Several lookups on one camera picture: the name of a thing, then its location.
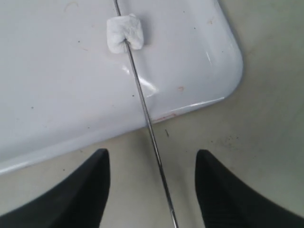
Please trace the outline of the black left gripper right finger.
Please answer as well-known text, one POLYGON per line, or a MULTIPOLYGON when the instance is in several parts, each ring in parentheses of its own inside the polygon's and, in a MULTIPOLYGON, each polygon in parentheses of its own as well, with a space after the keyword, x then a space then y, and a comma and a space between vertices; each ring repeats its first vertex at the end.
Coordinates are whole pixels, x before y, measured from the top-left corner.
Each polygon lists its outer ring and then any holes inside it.
POLYGON ((210 151, 199 150, 195 190, 207 228, 302 228, 304 219, 242 182, 210 151))

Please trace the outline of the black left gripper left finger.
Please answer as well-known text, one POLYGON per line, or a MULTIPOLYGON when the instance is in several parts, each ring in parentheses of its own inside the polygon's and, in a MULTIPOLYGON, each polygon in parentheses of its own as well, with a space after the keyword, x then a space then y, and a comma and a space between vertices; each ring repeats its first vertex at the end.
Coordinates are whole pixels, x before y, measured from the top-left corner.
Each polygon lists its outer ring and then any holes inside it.
POLYGON ((97 228, 110 190, 110 157, 95 151, 58 185, 0 217, 2 228, 97 228))

